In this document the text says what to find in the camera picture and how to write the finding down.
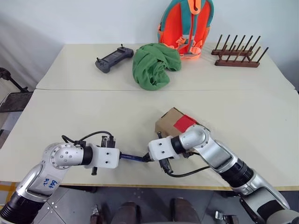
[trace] table edge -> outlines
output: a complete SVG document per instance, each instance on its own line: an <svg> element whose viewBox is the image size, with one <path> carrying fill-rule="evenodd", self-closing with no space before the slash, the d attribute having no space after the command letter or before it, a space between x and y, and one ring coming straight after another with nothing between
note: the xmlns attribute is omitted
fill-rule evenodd
<svg viewBox="0 0 299 224"><path fill-rule="evenodd" d="M216 186L178 186L178 185L150 185L150 184L74 184L62 183L61 185L68 186L95 186L95 187L127 187L127 188L166 188L166 189L195 189L195 190L228 190L230 187L216 187ZM281 186L274 187L279 191L297 191L299 186Z"/></svg>

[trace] orange backpack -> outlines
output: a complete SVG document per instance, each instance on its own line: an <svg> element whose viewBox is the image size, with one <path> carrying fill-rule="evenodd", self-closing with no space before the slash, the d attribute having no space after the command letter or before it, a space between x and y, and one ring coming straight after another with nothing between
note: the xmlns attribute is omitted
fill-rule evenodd
<svg viewBox="0 0 299 224"><path fill-rule="evenodd" d="M172 0L158 27L158 41L181 59L199 58L214 14L212 0Z"/></svg>

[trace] blue cable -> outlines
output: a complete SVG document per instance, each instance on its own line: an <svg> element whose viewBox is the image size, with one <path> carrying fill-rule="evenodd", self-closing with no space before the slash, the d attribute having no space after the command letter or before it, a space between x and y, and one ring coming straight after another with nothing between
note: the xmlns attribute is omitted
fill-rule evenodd
<svg viewBox="0 0 299 224"><path fill-rule="evenodd" d="M144 162L142 157L135 156L135 155L128 155L128 154L123 154L122 153L121 158L127 159L127 160L134 160L134 161L137 161L137 162Z"/></svg>

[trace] metal stand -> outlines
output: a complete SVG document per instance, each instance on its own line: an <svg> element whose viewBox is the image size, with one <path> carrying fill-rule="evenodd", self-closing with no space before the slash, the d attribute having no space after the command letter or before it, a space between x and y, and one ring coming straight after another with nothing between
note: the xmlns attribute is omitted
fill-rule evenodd
<svg viewBox="0 0 299 224"><path fill-rule="evenodd" d="M28 87L22 88L12 77L8 70L0 68L0 78L12 82L20 92L10 93L0 107L0 113L23 111L29 102L33 92L28 91Z"/></svg>

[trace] gray floor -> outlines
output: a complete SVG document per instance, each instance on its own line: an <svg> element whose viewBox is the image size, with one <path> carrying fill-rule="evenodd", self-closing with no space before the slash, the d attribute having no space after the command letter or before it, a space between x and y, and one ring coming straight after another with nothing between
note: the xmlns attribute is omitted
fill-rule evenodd
<svg viewBox="0 0 299 224"><path fill-rule="evenodd" d="M299 192L283 192L291 209L299 211ZM221 223L213 219L215 210L237 215L242 224L253 224L237 197L223 198L219 192L184 189L143 189L101 187L96 193L59 188L40 210L35 224L88 224L92 207L98 204L110 222L121 204L136 202L142 210L142 222L168 221L169 202L182 197L195 207L202 224Z"/></svg>

